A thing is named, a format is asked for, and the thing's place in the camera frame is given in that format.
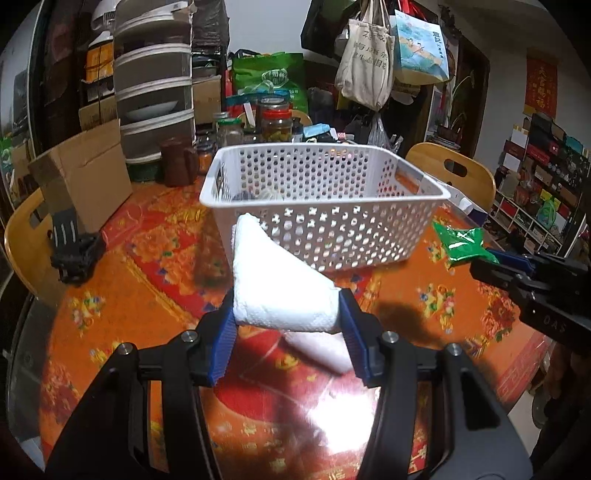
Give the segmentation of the green foil packet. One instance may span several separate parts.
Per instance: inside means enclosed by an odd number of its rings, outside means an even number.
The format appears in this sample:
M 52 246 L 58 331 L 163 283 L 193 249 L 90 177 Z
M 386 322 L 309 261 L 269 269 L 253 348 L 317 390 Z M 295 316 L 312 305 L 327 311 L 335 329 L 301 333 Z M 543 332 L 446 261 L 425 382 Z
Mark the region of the green foil packet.
M 474 259 L 499 263 L 496 256 L 485 248 L 484 230 L 481 227 L 454 229 L 434 222 L 433 228 L 452 266 L 470 263 Z

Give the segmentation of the dark knitted item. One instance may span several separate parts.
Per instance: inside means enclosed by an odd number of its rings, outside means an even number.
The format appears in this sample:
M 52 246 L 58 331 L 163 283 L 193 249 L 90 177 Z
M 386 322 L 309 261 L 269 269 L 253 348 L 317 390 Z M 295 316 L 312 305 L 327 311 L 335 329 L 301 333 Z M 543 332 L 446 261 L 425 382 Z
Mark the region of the dark knitted item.
M 256 200 L 256 196 L 254 196 L 252 194 L 252 192 L 249 192 L 249 191 L 239 192 L 231 198 L 232 202 L 242 202 L 242 201 L 252 201 L 252 200 Z

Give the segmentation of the white ribbed round object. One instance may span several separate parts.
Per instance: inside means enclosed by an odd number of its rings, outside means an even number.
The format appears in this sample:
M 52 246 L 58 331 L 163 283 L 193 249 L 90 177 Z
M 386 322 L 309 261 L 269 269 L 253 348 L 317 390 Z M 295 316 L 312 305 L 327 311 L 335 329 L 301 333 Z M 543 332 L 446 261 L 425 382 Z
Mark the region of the white ribbed round object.
M 283 201 L 283 194 L 280 191 L 267 187 L 256 194 L 256 199 L 259 201 Z

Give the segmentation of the wooden chair right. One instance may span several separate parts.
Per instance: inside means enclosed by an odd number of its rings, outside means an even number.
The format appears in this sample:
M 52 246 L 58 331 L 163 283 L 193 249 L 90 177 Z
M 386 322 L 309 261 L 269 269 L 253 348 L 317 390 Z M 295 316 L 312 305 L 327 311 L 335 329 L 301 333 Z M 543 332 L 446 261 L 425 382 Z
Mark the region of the wooden chair right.
M 430 142 L 414 145 L 407 153 L 406 160 L 460 190 L 486 212 L 491 210 L 496 195 L 494 177 L 488 168 L 477 161 Z

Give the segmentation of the black phone clamp stand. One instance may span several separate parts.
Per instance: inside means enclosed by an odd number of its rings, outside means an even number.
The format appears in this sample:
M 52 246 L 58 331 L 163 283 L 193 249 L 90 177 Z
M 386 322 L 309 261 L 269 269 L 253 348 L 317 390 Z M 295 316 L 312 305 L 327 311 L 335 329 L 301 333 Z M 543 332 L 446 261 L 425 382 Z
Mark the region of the black phone clamp stand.
M 76 211 L 69 208 L 52 215 L 47 236 L 52 247 L 50 264 L 58 271 L 59 280 L 72 285 L 86 283 L 106 251 L 101 233 L 80 233 Z

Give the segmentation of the white perforated plastic basket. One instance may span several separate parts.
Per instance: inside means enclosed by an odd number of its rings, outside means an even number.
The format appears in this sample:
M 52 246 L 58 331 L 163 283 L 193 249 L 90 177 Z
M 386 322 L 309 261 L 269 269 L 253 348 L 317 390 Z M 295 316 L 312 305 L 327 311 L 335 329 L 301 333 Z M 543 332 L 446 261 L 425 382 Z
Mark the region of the white perforated plastic basket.
M 232 202 L 264 188 L 283 201 Z M 321 272 L 407 260 L 449 190 L 391 151 L 329 143 L 224 147 L 212 160 L 199 200 L 211 209 L 225 254 L 245 213 L 273 242 Z

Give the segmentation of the wooden chair left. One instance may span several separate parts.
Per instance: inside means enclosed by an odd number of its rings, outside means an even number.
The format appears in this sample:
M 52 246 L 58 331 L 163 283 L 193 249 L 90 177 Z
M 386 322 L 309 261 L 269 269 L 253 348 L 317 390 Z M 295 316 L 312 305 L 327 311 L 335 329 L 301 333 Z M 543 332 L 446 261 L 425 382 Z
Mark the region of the wooden chair left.
M 14 273 L 27 290 L 44 304 L 57 308 L 64 287 L 50 263 L 51 229 L 52 219 L 38 188 L 11 215 L 5 228 L 4 247 Z

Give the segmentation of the blue illustrated paper bag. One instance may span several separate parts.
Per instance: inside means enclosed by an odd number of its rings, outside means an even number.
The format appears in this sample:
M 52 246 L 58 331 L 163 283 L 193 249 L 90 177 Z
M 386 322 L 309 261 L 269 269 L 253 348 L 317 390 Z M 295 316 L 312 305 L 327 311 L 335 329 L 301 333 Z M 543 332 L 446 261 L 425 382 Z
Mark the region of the blue illustrated paper bag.
M 422 86 L 450 80 L 448 55 L 441 27 L 400 10 L 391 17 L 394 34 L 394 76 Z

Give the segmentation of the brown cardboard box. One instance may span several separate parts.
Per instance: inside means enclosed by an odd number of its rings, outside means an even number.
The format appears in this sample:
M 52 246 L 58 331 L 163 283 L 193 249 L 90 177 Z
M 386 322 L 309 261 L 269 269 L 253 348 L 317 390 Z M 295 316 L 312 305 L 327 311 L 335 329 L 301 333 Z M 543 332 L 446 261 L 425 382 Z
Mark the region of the brown cardboard box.
M 83 131 L 40 154 L 29 171 L 49 212 L 73 208 L 78 228 L 89 233 L 100 230 L 132 193 L 118 120 Z

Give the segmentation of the brown ceramic mug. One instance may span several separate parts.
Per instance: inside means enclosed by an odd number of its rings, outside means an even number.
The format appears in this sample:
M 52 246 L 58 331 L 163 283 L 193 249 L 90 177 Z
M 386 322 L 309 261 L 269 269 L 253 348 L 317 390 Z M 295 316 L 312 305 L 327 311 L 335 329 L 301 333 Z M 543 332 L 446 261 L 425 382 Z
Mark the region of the brown ceramic mug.
M 185 187 L 195 182 L 199 163 L 191 137 L 169 138 L 160 144 L 160 152 L 167 187 Z

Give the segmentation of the red lidded pickle jar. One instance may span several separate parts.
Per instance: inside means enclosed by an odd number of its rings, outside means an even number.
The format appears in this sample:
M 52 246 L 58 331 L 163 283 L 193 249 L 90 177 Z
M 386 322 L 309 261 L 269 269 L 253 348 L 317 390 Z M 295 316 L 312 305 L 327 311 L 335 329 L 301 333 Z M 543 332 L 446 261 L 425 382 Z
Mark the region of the red lidded pickle jar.
M 269 98 L 259 105 L 259 126 L 264 142 L 290 142 L 293 125 L 293 115 L 287 100 Z

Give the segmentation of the green lidded glass jar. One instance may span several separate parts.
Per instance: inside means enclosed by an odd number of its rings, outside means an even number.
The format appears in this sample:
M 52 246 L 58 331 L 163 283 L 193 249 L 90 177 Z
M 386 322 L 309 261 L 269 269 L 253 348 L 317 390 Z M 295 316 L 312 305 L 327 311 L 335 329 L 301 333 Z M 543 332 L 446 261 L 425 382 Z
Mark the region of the green lidded glass jar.
M 224 118 L 217 121 L 217 143 L 221 148 L 242 145 L 242 121 L 238 118 Z

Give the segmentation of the green shopping bag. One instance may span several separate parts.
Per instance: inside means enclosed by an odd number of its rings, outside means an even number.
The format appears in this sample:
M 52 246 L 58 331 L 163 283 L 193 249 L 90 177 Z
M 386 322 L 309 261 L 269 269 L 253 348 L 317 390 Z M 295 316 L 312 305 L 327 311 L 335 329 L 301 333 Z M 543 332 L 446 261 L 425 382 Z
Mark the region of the green shopping bag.
M 266 55 L 235 55 L 232 59 L 235 93 L 290 93 L 290 103 L 297 110 L 308 112 L 305 87 L 304 55 L 276 52 Z

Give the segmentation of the cluttered wall shelf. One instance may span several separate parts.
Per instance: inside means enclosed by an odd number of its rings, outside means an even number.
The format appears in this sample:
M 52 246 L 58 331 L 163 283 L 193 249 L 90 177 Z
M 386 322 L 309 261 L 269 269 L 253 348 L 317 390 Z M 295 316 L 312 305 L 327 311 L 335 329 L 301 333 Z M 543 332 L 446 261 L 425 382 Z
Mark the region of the cluttered wall shelf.
M 589 178 L 590 150 L 535 113 L 505 142 L 485 227 L 505 250 L 566 257 L 584 229 Z

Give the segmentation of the red wall banner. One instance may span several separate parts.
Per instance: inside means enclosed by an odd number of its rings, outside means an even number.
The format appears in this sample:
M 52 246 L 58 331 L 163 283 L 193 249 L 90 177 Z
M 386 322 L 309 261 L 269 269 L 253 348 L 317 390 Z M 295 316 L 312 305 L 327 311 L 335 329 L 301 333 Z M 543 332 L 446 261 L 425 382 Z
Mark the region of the red wall banner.
M 558 103 L 558 68 L 555 62 L 528 55 L 526 57 L 526 93 L 524 113 L 542 113 L 556 118 Z

